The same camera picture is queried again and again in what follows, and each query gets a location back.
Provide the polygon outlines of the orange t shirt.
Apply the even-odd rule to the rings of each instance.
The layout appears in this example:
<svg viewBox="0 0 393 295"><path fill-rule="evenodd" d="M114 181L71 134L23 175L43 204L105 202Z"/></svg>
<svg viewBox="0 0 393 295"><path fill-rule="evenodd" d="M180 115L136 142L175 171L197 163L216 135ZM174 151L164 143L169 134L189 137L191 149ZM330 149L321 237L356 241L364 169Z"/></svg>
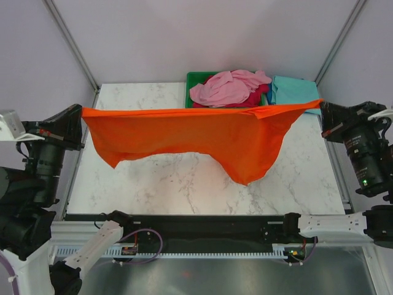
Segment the orange t shirt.
<svg viewBox="0 0 393 295"><path fill-rule="evenodd" d="M112 168L124 160L196 152L217 161L236 183L263 178L278 158L292 124L322 99L239 109L83 108L98 155Z"/></svg>

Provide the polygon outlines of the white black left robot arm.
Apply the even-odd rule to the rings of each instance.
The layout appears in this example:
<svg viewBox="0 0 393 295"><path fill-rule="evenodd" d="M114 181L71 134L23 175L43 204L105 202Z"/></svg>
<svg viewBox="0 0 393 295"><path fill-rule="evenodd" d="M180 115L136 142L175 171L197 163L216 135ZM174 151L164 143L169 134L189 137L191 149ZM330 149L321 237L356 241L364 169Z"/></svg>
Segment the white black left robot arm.
<svg viewBox="0 0 393 295"><path fill-rule="evenodd" d="M1 263L14 294L77 294L89 270L116 242L130 241L130 217L114 211L80 251L49 261L56 191L66 151L82 149L82 107L74 104L42 121L1 111L1 140L23 152L22 170L1 168Z"/></svg>

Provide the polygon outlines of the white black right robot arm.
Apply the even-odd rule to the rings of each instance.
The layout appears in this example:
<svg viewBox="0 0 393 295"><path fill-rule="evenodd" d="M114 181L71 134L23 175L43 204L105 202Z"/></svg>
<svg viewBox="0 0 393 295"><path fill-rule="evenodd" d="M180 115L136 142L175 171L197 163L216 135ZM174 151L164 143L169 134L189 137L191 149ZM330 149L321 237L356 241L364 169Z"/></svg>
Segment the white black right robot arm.
<svg viewBox="0 0 393 295"><path fill-rule="evenodd" d="M316 240L372 242L392 248L392 144L386 133L392 126L392 110L366 101L345 107L322 102L322 137L341 143L359 183L356 193L368 198L382 194L385 205L346 215L285 214L282 237L295 242L300 237Z"/></svg>

